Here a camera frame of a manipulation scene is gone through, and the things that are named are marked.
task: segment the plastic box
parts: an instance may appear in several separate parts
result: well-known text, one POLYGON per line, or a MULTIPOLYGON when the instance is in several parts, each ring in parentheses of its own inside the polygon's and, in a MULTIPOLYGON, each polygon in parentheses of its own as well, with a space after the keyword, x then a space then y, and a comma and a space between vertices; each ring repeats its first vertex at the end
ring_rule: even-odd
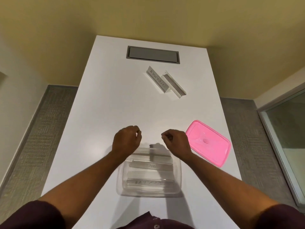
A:
POLYGON ((120 165, 116 191, 134 197, 180 197, 181 161, 168 150, 138 148, 120 165))

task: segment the white wall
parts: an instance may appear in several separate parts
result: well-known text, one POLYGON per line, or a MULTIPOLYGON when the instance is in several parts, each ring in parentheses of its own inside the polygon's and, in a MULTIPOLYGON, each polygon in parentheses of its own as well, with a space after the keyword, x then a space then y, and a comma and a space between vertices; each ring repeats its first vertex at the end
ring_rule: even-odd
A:
POLYGON ((0 37, 0 185, 47 83, 0 37))
POLYGON ((260 108, 303 83, 305 83, 305 67, 254 99, 254 102, 257 108, 260 108))

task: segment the pink container lid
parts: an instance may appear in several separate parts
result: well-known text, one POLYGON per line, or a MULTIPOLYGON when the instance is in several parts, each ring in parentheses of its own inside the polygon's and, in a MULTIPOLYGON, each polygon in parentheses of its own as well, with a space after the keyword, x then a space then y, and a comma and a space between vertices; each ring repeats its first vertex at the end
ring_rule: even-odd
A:
POLYGON ((227 138, 198 120, 193 121, 185 133, 192 150, 212 164, 223 166, 231 150, 227 138))

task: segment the person's right hand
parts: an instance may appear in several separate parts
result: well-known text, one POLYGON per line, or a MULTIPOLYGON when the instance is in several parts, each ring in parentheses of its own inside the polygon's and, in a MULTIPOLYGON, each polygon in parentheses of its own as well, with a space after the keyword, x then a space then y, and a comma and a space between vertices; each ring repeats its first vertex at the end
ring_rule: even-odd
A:
POLYGON ((188 161, 193 153, 189 144, 189 139, 185 132, 169 129, 161 134, 164 143, 173 155, 184 162, 188 161))

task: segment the yellow wall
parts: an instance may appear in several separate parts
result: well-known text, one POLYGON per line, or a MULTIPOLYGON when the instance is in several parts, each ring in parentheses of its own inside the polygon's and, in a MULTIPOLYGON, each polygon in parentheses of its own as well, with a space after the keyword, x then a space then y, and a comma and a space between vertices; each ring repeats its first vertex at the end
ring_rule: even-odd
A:
POLYGON ((78 85, 95 35, 207 47, 221 96, 253 99, 305 65, 305 0, 1 0, 3 37, 78 85))

